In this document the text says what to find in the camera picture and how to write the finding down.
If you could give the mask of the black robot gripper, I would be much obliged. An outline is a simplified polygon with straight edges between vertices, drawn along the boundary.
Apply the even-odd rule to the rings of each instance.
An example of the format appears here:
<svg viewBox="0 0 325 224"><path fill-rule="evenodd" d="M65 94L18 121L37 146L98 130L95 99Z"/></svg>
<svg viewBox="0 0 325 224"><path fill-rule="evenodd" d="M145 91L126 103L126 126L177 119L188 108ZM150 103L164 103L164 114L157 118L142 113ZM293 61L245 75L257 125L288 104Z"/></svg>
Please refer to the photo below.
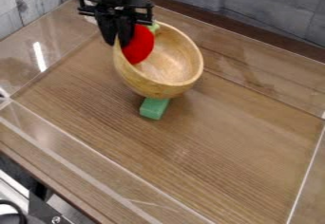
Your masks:
<svg viewBox="0 0 325 224"><path fill-rule="evenodd" d="M153 8L149 0L79 0L78 11L86 16L95 15L106 43L113 47L118 35L119 44L126 47L134 38L137 23L153 24Z"/></svg>

